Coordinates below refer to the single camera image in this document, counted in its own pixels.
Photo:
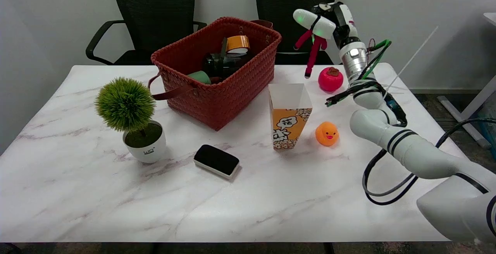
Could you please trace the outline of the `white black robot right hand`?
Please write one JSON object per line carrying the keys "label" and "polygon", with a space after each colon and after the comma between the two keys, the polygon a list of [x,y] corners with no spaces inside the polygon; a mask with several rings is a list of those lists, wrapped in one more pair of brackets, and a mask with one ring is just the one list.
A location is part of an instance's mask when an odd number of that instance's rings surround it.
{"label": "white black robot right hand", "polygon": [[310,10],[296,9],[293,19],[314,36],[334,40],[339,49],[360,41],[351,11],[342,2],[319,3]]}

